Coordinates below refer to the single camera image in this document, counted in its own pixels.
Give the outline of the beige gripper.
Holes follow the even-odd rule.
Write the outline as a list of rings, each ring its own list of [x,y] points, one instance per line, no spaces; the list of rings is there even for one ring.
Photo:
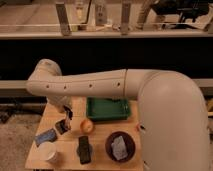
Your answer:
[[[71,98],[68,96],[49,96],[47,101],[53,105],[59,113],[65,111],[65,128],[71,130],[70,121],[72,120],[73,112],[71,111]]]

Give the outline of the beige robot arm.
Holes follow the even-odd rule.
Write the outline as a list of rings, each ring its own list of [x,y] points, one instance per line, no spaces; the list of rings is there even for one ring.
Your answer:
[[[56,62],[42,59],[26,88],[58,108],[71,96],[135,100],[144,171],[211,171],[205,99],[180,72],[121,69],[64,76]]]

